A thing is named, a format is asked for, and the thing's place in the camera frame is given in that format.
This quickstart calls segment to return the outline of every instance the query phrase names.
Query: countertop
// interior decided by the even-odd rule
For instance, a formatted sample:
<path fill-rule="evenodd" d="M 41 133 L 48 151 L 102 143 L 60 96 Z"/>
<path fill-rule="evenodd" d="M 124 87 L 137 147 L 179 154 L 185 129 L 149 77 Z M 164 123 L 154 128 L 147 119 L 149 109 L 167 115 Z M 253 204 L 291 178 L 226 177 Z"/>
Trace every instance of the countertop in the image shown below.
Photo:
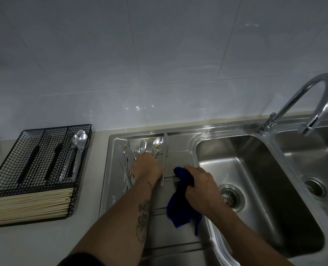
<path fill-rule="evenodd" d="M 0 228 L 0 265 L 57 265 L 98 219 L 108 138 L 111 134 L 184 127 L 257 117 L 206 120 L 94 132 L 74 214 L 62 220 Z M 0 165 L 16 140 L 0 141 Z"/>

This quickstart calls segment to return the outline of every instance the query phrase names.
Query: sleeve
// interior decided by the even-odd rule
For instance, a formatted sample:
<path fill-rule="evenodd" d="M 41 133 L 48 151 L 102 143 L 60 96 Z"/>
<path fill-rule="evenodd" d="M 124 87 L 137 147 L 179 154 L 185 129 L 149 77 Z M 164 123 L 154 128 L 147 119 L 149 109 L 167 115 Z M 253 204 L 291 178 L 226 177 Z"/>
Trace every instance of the sleeve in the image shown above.
<path fill-rule="evenodd" d="M 74 253 L 63 259 L 58 266 L 105 266 L 95 256 L 88 253 Z"/>

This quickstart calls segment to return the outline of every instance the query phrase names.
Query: stainless steel sink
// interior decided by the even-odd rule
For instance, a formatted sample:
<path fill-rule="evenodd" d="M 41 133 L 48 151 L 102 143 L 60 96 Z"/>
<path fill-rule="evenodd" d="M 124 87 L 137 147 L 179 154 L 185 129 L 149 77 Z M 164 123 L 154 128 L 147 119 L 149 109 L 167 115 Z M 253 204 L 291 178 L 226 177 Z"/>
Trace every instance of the stainless steel sink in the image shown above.
<path fill-rule="evenodd" d="M 328 126 L 315 129 L 308 137 L 296 130 L 279 132 L 275 140 L 328 215 Z"/>
<path fill-rule="evenodd" d="M 243 135 L 200 142 L 199 165 L 210 172 L 224 193 L 232 185 L 240 191 L 238 216 L 286 257 L 321 250 L 324 236 L 312 214 L 265 144 Z"/>
<path fill-rule="evenodd" d="M 141 265 L 239 265 L 209 219 L 195 236 L 193 223 L 176 229 L 166 217 L 179 180 L 173 168 L 185 164 L 209 171 L 222 200 L 294 265 L 328 265 L 328 114 L 304 137 L 296 129 L 307 119 L 283 118 L 265 137 L 257 132 L 263 120 L 111 135 L 99 216 L 122 196 L 117 145 L 134 149 L 167 132 L 164 186 L 153 190 Z"/>

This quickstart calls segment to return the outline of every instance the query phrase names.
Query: wire cutlery organizer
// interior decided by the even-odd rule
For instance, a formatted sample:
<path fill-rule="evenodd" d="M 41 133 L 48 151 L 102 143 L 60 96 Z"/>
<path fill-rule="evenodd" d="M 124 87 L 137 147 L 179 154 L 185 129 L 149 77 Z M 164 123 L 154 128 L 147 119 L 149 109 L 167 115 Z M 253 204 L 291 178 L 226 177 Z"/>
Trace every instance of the wire cutlery organizer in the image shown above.
<path fill-rule="evenodd" d="M 59 176 L 71 151 L 71 140 L 80 129 L 85 131 L 88 139 L 82 152 L 78 174 L 73 178 L 72 168 L 77 152 L 72 151 L 65 178 L 60 181 Z M 34 203 L 32 206 L 34 216 L 28 221 L 23 221 L 21 218 L 17 218 L 16 214 L 25 210 L 16 208 L 13 209 L 15 212 L 13 219 L 9 223 L 0 221 L 0 226 L 65 219 L 71 216 L 78 195 L 91 135 L 91 125 L 24 130 L 0 167 L 0 205 L 2 206 L 0 209 L 3 210 L 3 215 L 6 215 L 8 212 L 4 206 L 5 202 L 13 201 L 12 204 L 15 205 L 15 202 L 23 198 L 28 205 Z M 47 215 L 39 215 L 40 218 L 37 219 L 36 211 L 41 212 L 42 206 L 38 204 L 40 206 L 37 207 L 36 201 L 39 201 L 40 197 L 43 198 L 43 201 L 45 198 L 47 201 L 51 201 L 50 198 L 53 198 L 52 202 L 56 204 L 54 202 L 55 194 L 63 191 L 68 194 L 68 201 L 62 208 L 62 215 L 56 215 L 57 212 L 52 215 L 49 212 Z"/>

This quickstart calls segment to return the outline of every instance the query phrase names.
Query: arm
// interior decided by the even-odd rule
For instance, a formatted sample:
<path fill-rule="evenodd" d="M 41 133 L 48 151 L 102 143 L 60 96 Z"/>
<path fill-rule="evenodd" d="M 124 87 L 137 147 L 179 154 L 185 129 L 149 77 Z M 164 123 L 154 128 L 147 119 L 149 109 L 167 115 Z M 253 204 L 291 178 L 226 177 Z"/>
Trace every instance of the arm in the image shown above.
<path fill-rule="evenodd" d="M 286 258 L 269 246 L 244 224 L 222 200 L 212 175 L 200 167 L 185 166 L 195 180 L 188 186 L 186 198 L 190 205 L 210 219 L 220 230 L 242 266 L 292 266 Z"/>
<path fill-rule="evenodd" d="M 150 153 L 138 155 L 131 172 L 136 182 L 74 247 L 105 265 L 138 265 L 143 252 L 152 189 L 162 169 Z"/>

